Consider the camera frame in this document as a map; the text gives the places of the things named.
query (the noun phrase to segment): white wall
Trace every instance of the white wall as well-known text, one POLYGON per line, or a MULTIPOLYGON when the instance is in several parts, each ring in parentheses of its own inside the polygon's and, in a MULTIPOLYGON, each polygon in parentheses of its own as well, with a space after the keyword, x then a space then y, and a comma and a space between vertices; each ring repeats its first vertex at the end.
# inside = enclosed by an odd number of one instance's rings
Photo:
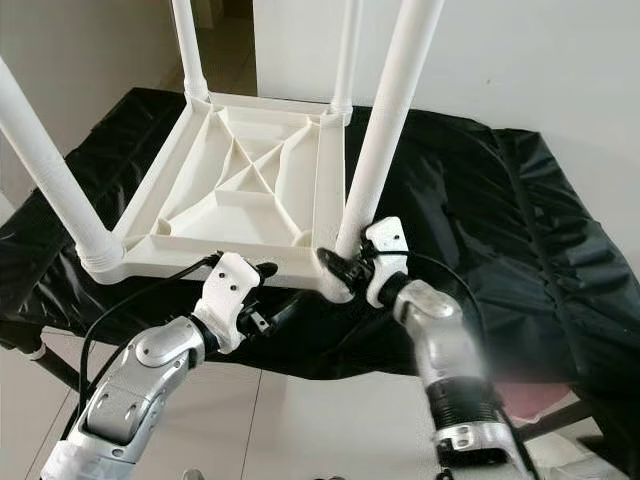
MULTIPOLYGON (((169 0, 0 0, 0 54, 63 154, 178 66, 169 0)), ((19 205, 33 183, 1 137, 0 189, 19 205)))
MULTIPOLYGON (((364 3, 357 104, 375 95, 400 5, 364 3)), ((342 5, 254 0, 260 95, 329 101, 342 5)), ((541 131, 640 273, 639 25, 637 0, 449 0, 414 105, 541 131)))

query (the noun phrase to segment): pink object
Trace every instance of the pink object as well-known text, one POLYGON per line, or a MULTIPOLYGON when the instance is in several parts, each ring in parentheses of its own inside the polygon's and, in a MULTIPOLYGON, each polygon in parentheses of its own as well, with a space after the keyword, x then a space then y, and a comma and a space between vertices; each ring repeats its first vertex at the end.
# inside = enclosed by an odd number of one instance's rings
POLYGON ((536 423, 545 410, 570 393, 564 383, 496 383, 495 387, 507 415, 527 423, 536 423))

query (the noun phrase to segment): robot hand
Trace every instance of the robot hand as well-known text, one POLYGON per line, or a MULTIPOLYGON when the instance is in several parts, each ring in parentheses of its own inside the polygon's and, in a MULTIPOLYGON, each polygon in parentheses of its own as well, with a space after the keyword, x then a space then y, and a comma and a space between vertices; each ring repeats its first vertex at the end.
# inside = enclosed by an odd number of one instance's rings
POLYGON ((145 330, 129 343, 121 365, 92 396, 67 440, 54 447, 42 479, 128 479, 167 398, 188 371, 207 353, 230 353, 247 335, 269 327, 247 304, 252 290, 275 270, 273 264, 253 267, 235 253, 222 255, 192 315, 145 330))
POLYGON ((509 463, 522 478, 538 478, 486 379, 460 305, 422 280, 412 280, 407 254, 400 220, 391 217, 365 229, 361 253, 354 260, 326 249, 318 258, 352 293, 366 295, 376 308, 391 309, 411 337, 441 465, 509 463))

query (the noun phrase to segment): white plastic stool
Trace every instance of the white plastic stool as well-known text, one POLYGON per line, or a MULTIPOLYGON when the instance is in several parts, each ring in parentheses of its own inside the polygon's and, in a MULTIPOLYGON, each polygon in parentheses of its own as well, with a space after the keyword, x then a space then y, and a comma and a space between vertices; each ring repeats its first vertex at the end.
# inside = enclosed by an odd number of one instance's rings
MULTIPOLYGON (((444 0, 403 0, 345 207, 344 129, 363 0, 347 0, 330 105, 210 93, 188 0, 173 0, 187 105, 113 232, 0 58, 0 127, 100 283, 166 277, 216 250, 278 264, 271 285, 340 289, 315 250, 351 256, 369 224, 444 0)), ((203 278, 196 272, 191 278, 203 278)))

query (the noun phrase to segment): black cloth cover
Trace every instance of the black cloth cover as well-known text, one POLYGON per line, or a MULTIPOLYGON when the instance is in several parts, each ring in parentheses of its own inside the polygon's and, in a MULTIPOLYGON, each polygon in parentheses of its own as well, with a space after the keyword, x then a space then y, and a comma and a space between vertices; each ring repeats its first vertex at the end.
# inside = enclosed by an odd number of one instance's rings
MULTIPOLYGON (((179 94, 134 89, 67 156, 108 228, 184 104, 179 94)), ((346 130, 348 184, 369 114, 356 108, 346 130)), ((618 392, 628 398, 638 389, 638 283, 538 133, 411 111, 377 213, 390 215, 402 219, 412 250, 441 260, 469 283, 483 322, 448 275, 423 261, 410 263, 413 275, 461 301, 497 377, 563 381, 600 399, 618 392)), ((1 322, 83 335, 100 313, 154 281, 96 284, 39 191, 0 228, 1 322)), ((181 281, 142 298, 98 337, 119 344, 188 313, 200 288, 181 281)), ((280 330, 210 360, 313 379, 372 370, 414 373, 402 327, 362 299, 336 306, 315 293, 276 289, 260 297, 267 313, 284 309, 280 330)))

